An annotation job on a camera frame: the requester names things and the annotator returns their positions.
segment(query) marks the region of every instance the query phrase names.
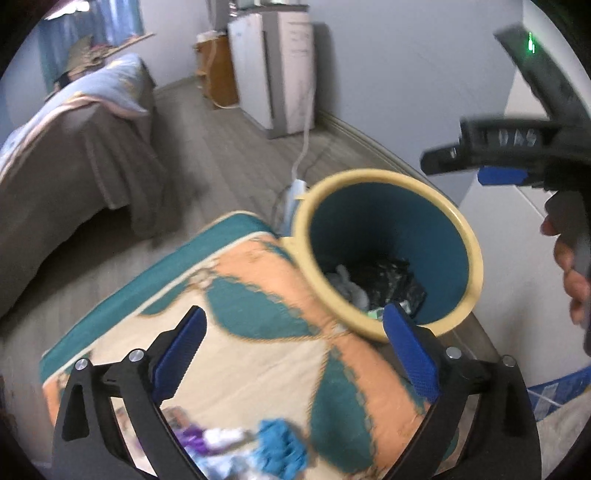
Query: metal screw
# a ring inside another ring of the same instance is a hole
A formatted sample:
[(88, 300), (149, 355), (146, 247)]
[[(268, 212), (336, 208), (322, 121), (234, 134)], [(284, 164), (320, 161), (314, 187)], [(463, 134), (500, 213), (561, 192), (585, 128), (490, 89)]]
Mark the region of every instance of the metal screw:
[(144, 357), (144, 351), (143, 350), (134, 350), (133, 352), (131, 352), (129, 354), (129, 359), (132, 362), (139, 362), (142, 358)]
[(84, 370), (87, 366), (88, 366), (88, 360), (86, 358), (81, 358), (74, 365), (76, 370)]
[(506, 367), (514, 367), (516, 366), (516, 364), (517, 362), (511, 355), (503, 356), (503, 365), (505, 365)]
[(457, 360), (462, 357), (462, 351), (454, 346), (447, 347), (445, 350), (446, 355), (452, 360)]

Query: purple item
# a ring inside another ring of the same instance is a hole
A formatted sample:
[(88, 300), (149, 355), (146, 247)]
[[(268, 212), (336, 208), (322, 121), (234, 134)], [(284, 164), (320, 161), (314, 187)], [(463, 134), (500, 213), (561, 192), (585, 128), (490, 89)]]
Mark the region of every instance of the purple item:
[(207, 446), (207, 443), (203, 440), (203, 430), (196, 425), (191, 424), (184, 430), (174, 429), (173, 432), (176, 435), (178, 442), (189, 455), (215, 455), (221, 451), (212, 450)]

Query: blue gripper pad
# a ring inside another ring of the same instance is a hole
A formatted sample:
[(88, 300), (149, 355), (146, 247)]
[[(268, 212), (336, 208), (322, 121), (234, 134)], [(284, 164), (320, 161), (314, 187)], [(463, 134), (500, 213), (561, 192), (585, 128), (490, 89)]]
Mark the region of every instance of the blue gripper pad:
[(527, 170), (508, 167), (482, 167), (478, 171), (480, 185), (521, 185), (527, 178)]
[(152, 371), (152, 400), (156, 405), (174, 397), (207, 332), (207, 317), (203, 309), (194, 307), (187, 316), (183, 318), (184, 325), (179, 333)]
[(405, 317), (402, 308), (391, 303), (386, 305), (384, 330), (417, 394), (434, 403), (440, 394), (437, 366), (421, 346), (413, 333), (413, 326)]

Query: wooden cabinet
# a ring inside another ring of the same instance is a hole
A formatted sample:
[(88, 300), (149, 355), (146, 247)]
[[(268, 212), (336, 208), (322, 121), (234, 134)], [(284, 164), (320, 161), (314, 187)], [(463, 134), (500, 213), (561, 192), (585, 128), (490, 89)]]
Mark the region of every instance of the wooden cabinet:
[(230, 106), (238, 103), (232, 55), (227, 36), (196, 44), (198, 68), (195, 74), (203, 79), (203, 94), (214, 105)]

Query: gray bedspread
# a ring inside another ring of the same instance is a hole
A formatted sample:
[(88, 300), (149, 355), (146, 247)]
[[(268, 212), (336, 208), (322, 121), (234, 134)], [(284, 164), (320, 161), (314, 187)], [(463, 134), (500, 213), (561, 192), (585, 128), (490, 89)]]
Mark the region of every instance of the gray bedspread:
[[(147, 72), (139, 103), (152, 112)], [(41, 263), (98, 211), (129, 207), (139, 236), (151, 236), (166, 170), (150, 145), (151, 113), (118, 118), (101, 103), (58, 116), (0, 182), (0, 316)]]

